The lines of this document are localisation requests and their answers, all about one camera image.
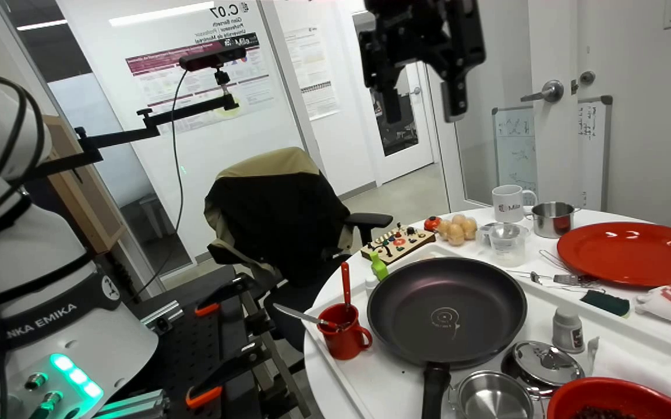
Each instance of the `black frying pan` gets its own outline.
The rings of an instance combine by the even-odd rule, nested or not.
[[[439,419],[450,369],[476,369],[520,333],[526,299],[503,270],[431,259],[392,272],[368,299],[368,322],[392,356],[425,369],[425,419]]]

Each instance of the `red mug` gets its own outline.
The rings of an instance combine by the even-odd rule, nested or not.
[[[326,338],[334,359],[348,362],[372,344],[372,333],[361,328],[359,311],[354,305],[330,305],[319,320],[319,333]]]

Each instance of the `pot lid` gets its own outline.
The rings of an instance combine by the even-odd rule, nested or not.
[[[511,359],[533,379],[548,386],[563,386],[585,375],[576,359],[546,343],[520,343],[512,347]]]

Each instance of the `red bowl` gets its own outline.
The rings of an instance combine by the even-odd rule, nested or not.
[[[583,377],[553,393],[548,419],[576,419],[583,411],[608,411],[632,419],[671,419],[671,398],[624,379]]]

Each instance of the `chair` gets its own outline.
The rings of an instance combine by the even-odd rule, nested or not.
[[[206,220],[217,233],[217,264],[248,265],[271,292],[265,313],[276,335],[304,349],[304,326],[271,301],[307,311],[330,272],[350,256],[351,230],[371,242],[389,215],[350,215],[304,149],[288,148],[224,170],[206,198]]]

